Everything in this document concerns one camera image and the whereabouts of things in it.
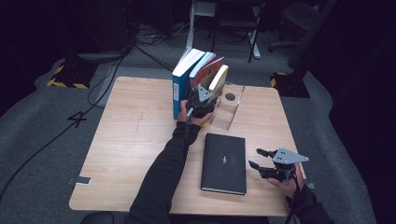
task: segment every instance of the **black sleeve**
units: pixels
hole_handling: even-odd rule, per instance
[[[192,124],[189,145],[197,138],[201,127]],[[125,224],[168,224],[172,198],[185,163],[185,122],[178,121],[172,139],[158,155],[143,180]]]
[[[302,224],[330,224],[334,221],[329,217],[323,205],[318,202],[317,196],[304,185],[295,202],[293,213]]]

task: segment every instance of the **wire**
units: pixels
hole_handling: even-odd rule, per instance
[[[186,162],[186,160],[187,160],[187,154],[189,153],[189,147],[190,147],[189,135],[190,135],[190,126],[192,125],[192,122],[191,122],[192,111],[193,111],[193,108],[190,108],[189,111],[187,111],[186,122],[184,124],[184,134],[185,134],[185,136],[184,136],[184,162]]]
[[[285,224],[289,224],[290,223],[291,217],[293,216],[293,212],[294,212],[293,210],[294,210],[294,208],[295,208],[295,206],[297,204],[298,197],[300,195],[300,186],[298,184],[297,176],[294,175],[292,178],[293,178],[294,182],[296,183],[296,192],[295,192],[294,200],[293,200],[293,203],[291,204],[291,208],[290,208],[290,211],[289,211],[289,214],[288,214],[288,218],[286,219]]]
[[[118,62],[118,64],[117,64],[117,67],[116,67],[116,69],[114,70],[113,77],[111,78],[110,83],[109,83],[109,85],[107,86],[105,92],[102,94],[102,96],[101,96],[101,97],[100,97],[100,98],[99,98],[99,99],[98,99],[98,100],[97,100],[86,112],[83,112],[82,115],[79,116],[79,118],[77,118],[75,121],[73,121],[69,126],[67,126],[63,131],[61,131],[61,132],[60,132],[58,135],[56,135],[54,138],[52,138],[51,140],[49,140],[48,143],[47,143],[46,145],[44,145],[43,147],[41,147],[37,152],[35,152],[31,157],[29,157],[29,158],[18,168],[18,170],[17,170],[16,172],[14,172],[14,174],[9,178],[9,180],[7,181],[7,183],[4,185],[4,187],[3,187],[2,190],[1,190],[1,193],[0,193],[0,204],[1,204],[2,200],[3,200],[4,194],[6,193],[6,190],[7,190],[8,186],[11,184],[11,182],[12,182],[12,180],[15,178],[15,176],[17,176],[17,174],[26,166],[26,164],[28,164],[29,161],[31,161],[32,158],[34,158],[38,153],[40,153],[41,151],[43,151],[46,147],[48,147],[48,146],[49,146],[50,144],[52,144],[55,140],[57,140],[57,139],[58,139],[59,137],[61,137],[64,133],[66,133],[66,132],[67,132],[71,127],[73,127],[77,122],[80,122],[81,119],[82,119],[86,114],[88,114],[88,113],[89,113],[89,112],[90,112],[90,111],[102,100],[103,97],[105,97],[105,95],[106,95],[108,89],[110,88],[111,83],[113,82],[114,77],[115,77],[115,75],[116,75],[116,73],[117,73],[117,70],[119,69],[119,66],[120,66],[120,64],[121,64],[121,62],[122,62],[123,59],[124,59],[124,57],[121,58],[121,60],[119,60],[119,62]]]
[[[154,60],[156,63],[162,65],[162,66],[163,66],[164,68],[166,68],[167,70],[169,70],[169,71],[173,71],[173,70],[174,70],[174,67],[172,67],[172,66],[169,65],[168,63],[165,63],[165,62],[163,62],[163,61],[157,59],[156,57],[154,57],[154,56],[148,54],[147,52],[145,52],[144,50],[142,50],[141,48],[139,48],[139,46],[137,46],[137,45],[134,45],[134,46],[137,48],[137,50],[139,50],[140,52],[146,54],[146,55],[149,56],[152,60]]]
[[[114,65],[115,65],[116,63],[117,63],[117,61],[115,61],[115,62],[113,63],[113,65],[111,65],[110,71],[108,72],[108,74],[107,74],[104,78],[102,78],[102,80],[100,80],[100,81],[90,90],[90,92],[88,93],[88,97],[87,97],[87,98],[88,98],[88,103],[89,103],[90,105],[94,105],[94,103],[91,103],[91,100],[90,100],[91,93],[93,92],[94,89],[96,89],[96,87],[99,86],[99,84],[101,84],[103,81],[105,81],[106,78],[108,78],[108,76],[110,76],[111,71],[113,70],[113,67],[114,67]]]
[[[194,20],[196,21],[199,18],[201,18],[201,17],[200,16],[195,17]],[[142,45],[142,46],[157,46],[157,45],[160,45],[162,42],[164,42],[166,40],[179,38],[182,35],[187,35],[189,32],[185,32],[185,33],[181,33],[181,32],[183,32],[183,30],[185,30],[188,25],[190,25],[189,22],[185,23],[180,28],[177,28],[170,35],[170,37],[168,35],[154,34],[151,31],[151,29],[141,30],[136,36],[136,43],[138,43],[139,45]],[[153,38],[153,40],[151,42],[145,42],[145,41],[142,41],[143,38]]]
[[[82,59],[85,63],[110,63],[117,61],[127,55],[126,52],[121,53],[120,55],[113,56],[113,57],[98,57],[98,58],[89,58],[89,57],[84,57],[81,55],[78,55],[80,59]]]

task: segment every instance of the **hand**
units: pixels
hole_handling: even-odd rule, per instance
[[[301,172],[301,168],[300,168],[300,164],[299,163],[294,163],[294,165],[296,166],[297,181],[298,181],[298,184],[299,184],[300,190],[301,190],[303,188],[303,186],[304,186],[303,173]],[[289,181],[289,185],[288,186],[286,186],[283,182],[280,182],[280,181],[278,181],[277,179],[274,179],[274,178],[268,178],[268,182],[270,182],[275,187],[281,189],[282,192],[286,196],[288,196],[289,198],[294,200],[294,195],[295,195],[295,192],[297,190],[296,183],[295,183],[294,179]]]
[[[187,100],[183,100],[180,102],[180,112],[178,113],[177,116],[177,120],[178,121],[183,121],[186,122],[187,119]],[[191,118],[191,122],[195,125],[198,126],[202,126],[205,122],[207,122],[208,120],[210,120],[210,118],[212,117],[212,113],[208,113],[207,115],[205,115],[203,118],[201,119],[197,119],[197,118]]]

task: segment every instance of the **yellow book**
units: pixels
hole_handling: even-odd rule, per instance
[[[212,96],[210,97],[209,102],[221,96],[221,92],[225,84],[225,78],[227,77],[228,68],[228,65],[222,65],[210,83],[208,91],[212,94]]]

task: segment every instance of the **book stack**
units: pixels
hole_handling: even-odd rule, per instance
[[[209,103],[221,95],[229,69],[223,60],[213,52],[198,49],[183,53],[172,73],[174,119],[180,111],[180,101],[188,99],[198,85],[212,94]]]

